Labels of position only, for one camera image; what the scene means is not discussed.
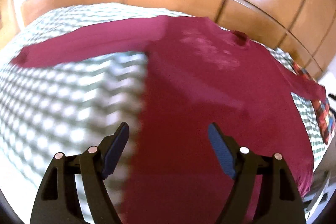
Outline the magenta long-sleeve shirt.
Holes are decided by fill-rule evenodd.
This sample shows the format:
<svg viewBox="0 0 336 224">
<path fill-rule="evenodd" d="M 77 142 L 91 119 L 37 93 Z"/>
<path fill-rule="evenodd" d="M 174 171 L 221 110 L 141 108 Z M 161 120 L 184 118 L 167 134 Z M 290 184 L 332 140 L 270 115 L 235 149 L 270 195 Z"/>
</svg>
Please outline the magenta long-sleeve shirt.
<svg viewBox="0 0 336 224">
<path fill-rule="evenodd" d="M 126 51 L 148 58 L 126 223 L 214 223 L 233 182 L 211 147 L 212 122 L 254 153 L 282 154 L 300 195 L 310 191 L 313 152 L 292 96 L 324 100 L 325 88 L 241 32 L 207 18 L 126 19 L 24 47 L 13 62 L 43 68 Z"/>
</svg>

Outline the red blue plaid cloth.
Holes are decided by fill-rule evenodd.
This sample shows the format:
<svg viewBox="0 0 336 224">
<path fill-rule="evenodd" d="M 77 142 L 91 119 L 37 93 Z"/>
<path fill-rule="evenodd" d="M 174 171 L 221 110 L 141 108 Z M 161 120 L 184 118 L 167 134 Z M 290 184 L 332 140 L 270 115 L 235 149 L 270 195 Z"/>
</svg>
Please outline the red blue plaid cloth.
<svg viewBox="0 0 336 224">
<path fill-rule="evenodd" d="M 294 61 L 292 62 L 291 67 L 296 75 L 315 82 L 315 79 Z M 329 101 L 328 99 L 326 99 L 325 102 L 322 102 L 321 100 L 313 100 L 311 103 L 315 111 L 323 143 L 329 144 L 335 135 L 335 116 L 331 111 Z"/>
</svg>

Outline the green white checkered bedsheet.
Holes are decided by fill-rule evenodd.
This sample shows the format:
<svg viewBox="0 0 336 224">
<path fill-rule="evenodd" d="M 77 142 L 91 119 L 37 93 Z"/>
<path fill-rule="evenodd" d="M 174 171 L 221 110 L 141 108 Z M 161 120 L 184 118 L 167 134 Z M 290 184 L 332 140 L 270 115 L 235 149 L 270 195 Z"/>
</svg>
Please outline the green white checkered bedsheet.
<svg viewBox="0 0 336 224">
<path fill-rule="evenodd" d="M 57 9 L 31 23 L 1 51 L 1 149 L 28 180 L 39 184 L 49 158 L 57 151 L 82 151 L 114 133 L 121 122 L 126 122 L 130 139 L 115 176 L 106 182 L 111 200 L 123 220 L 124 188 L 130 178 L 131 160 L 141 129 L 148 65 L 146 53 L 114 52 L 43 68 L 24 68 L 13 61 L 24 47 L 82 27 L 161 15 L 185 16 L 119 3 Z M 288 53 L 264 47 L 295 74 L 291 67 L 293 59 Z M 333 138 L 329 144 L 323 143 L 312 100 L 297 94 L 292 98 L 310 140 L 314 172 Z"/>
</svg>

